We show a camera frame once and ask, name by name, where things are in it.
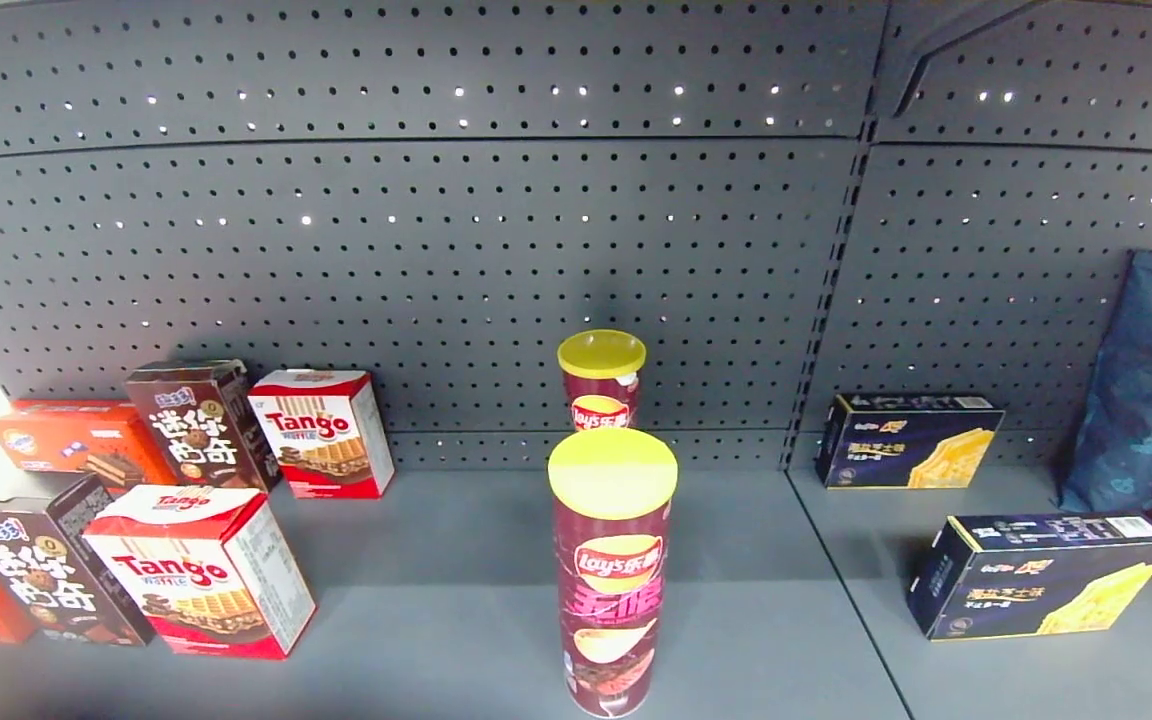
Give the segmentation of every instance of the pegboard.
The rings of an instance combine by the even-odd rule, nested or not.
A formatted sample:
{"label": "pegboard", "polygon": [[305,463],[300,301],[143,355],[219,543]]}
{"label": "pegboard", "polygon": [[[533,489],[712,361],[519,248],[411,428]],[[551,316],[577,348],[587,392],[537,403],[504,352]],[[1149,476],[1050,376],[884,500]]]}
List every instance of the pegboard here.
{"label": "pegboard", "polygon": [[554,348],[643,338],[650,429],[785,429],[851,141],[244,143],[0,158],[0,384],[372,367],[394,430],[566,427]]}
{"label": "pegboard", "polygon": [[1152,154],[881,145],[869,157],[805,430],[835,392],[980,392],[1005,429],[1073,429],[1129,250],[1152,249]]}
{"label": "pegboard", "polygon": [[[394,433],[399,469],[544,470],[567,432]],[[785,454],[785,430],[653,430],[690,470],[765,470]]]}
{"label": "pegboard", "polygon": [[0,156],[180,142],[855,137],[882,3],[30,3]]}
{"label": "pegboard", "polygon": [[893,6],[879,141],[1152,150],[1152,6],[1007,1],[955,12],[929,31],[926,3]]}

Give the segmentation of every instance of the red and white box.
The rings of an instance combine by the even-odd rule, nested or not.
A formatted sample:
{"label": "red and white box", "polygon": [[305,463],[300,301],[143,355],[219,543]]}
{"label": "red and white box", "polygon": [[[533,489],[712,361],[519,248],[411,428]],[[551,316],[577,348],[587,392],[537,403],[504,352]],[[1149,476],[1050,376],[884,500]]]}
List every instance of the red and white box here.
{"label": "red and white box", "polygon": [[276,370],[247,397],[293,495],[376,500],[394,477],[366,370]]}
{"label": "red and white box", "polygon": [[258,488],[134,487],[83,537],[172,652],[285,660],[314,614]]}

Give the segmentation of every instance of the gray shelf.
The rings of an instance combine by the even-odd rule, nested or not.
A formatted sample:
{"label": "gray shelf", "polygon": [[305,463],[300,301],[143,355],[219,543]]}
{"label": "gray shelf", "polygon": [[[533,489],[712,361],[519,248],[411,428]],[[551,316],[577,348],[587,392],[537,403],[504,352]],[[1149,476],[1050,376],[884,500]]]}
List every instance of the gray shelf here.
{"label": "gray shelf", "polygon": [[905,609],[908,568],[952,514],[1054,511],[1033,468],[983,469],[963,492],[826,491],[791,470],[820,538],[918,720],[1152,720],[1152,582],[1107,632],[931,643]]}
{"label": "gray shelf", "polygon": [[[585,717],[567,698],[544,473],[411,471],[380,502],[274,509],[320,609],[285,664],[0,647],[7,717]],[[905,719],[776,471],[687,471],[635,719]]]}

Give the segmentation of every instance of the lay's chip can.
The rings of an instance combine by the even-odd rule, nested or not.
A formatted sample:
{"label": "lay's chip can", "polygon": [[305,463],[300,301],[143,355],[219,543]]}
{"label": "lay's chip can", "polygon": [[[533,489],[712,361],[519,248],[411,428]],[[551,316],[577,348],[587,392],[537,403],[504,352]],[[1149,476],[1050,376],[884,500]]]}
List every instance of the lay's chip can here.
{"label": "lay's chip can", "polygon": [[586,331],[558,347],[573,427],[631,429],[639,409],[639,370],[649,351],[621,331]]}
{"label": "lay's chip can", "polygon": [[590,715],[649,694],[677,482],[673,452],[639,430],[591,429],[550,455],[564,679]]}

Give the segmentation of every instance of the yellow plastic lid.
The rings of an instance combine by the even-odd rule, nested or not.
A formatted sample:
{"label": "yellow plastic lid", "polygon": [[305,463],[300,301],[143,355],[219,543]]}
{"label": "yellow plastic lid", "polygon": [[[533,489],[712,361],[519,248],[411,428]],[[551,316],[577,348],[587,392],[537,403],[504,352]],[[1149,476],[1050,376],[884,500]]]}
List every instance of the yellow plastic lid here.
{"label": "yellow plastic lid", "polygon": [[577,378],[608,381],[639,372],[649,349],[638,338],[621,331],[585,331],[558,347],[558,365]]}
{"label": "yellow plastic lid", "polygon": [[550,454],[554,497],[586,518],[639,518],[668,502],[677,485],[669,446],[643,430],[584,430]]}

